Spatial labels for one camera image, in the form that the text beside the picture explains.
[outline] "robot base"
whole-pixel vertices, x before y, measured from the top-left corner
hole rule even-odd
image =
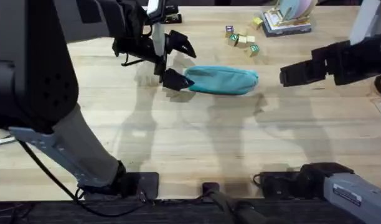
[[[268,199],[288,199],[291,197],[294,180],[299,172],[261,172],[260,185],[264,198]]]
[[[127,172],[110,187],[82,187],[85,200],[154,200],[159,193],[159,174],[157,172]]]
[[[137,196],[140,192],[149,200],[159,195],[159,174],[157,172],[128,172],[126,180],[130,184],[130,196]]]

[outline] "teal pouch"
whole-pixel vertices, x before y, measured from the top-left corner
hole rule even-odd
[[[189,90],[204,93],[242,95],[258,84],[256,71],[224,66],[194,66],[185,71],[185,76],[195,82]]]

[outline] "label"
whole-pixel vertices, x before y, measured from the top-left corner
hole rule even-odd
[[[237,40],[237,39],[238,39],[238,36],[235,35],[235,34],[232,34],[229,38],[230,38],[231,40]]]
[[[232,32],[233,31],[233,26],[226,26],[226,30]]]
[[[348,200],[349,202],[353,203],[356,206],[359,206],[362,204],[362,197],[351,192],[350,190],[347,190],[340,185],[333,184],[333,193],[336,195]]]
[[[251,45],[250,48],[251,48],[252,52],[258,51],[257,45]]]
[[[255,24],[257,24],[257,25],[260,25],[263,21],[262,21],[262,19],[260,19],[259,17],[256,17],[256,18],[253,19],[253,22],[254,22]]]

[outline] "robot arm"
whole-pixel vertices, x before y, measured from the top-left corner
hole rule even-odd
[[[381,74],[381,0],[363,1],[349,40],[315,49],[312,60],[281,68],[284,87],[307,85],[333,75],[346,85]]]
[[[299,172],[262,172],[258,176],[264,198],[319,198],[366,224],[381,224],[381,189],[335,162],[306,164]]]
[[[151,2],[157,11],[164,7],[164,0]],[[0,128],[68,170],[86,193],[127,197],[150,180],[148,197],[156,198],[158,174],[126,173],[92,133],[77,105],[67,42],[114,37],[117,55],[154,62],[160,68],[155,73],[163,77],[172,49],[186,45],[194,52],[186,36],[172,32],[177,35],[163,35],[160,41],[163,56],[156,54],[154,41],[142,34],[145,24],[158,23],[164,14],[156,10],[148,16],[132,0],[0,0]],[[181,39],[167,44],[174,36]],[[162,79],[172,81],[176,75]]]

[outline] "gray robot arm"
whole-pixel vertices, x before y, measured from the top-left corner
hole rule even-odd
[[[363,1],[349,40],[314,49],[312,59],[281,68],[284,87],[307,85],[333,75],[347,85],[381,74],[381,0]]]
[[[116,0],[54,0],[67,42],[119,37],[125,31],[123,6]]]
[[[381,224],[381,189],[356,174],[338,173],[326,177],[324,197],[366,224]]]
[[[164,0],[151,1],[157,7],[148,16],[132,0],[0,0],[0,128],[44,152],[93,194],[126,197],[143,178],[127,175],[86,124],[67,42],[137,39],[145,23],[159,22]],[[157,197],[158,175],[152,176],[149,198]]]

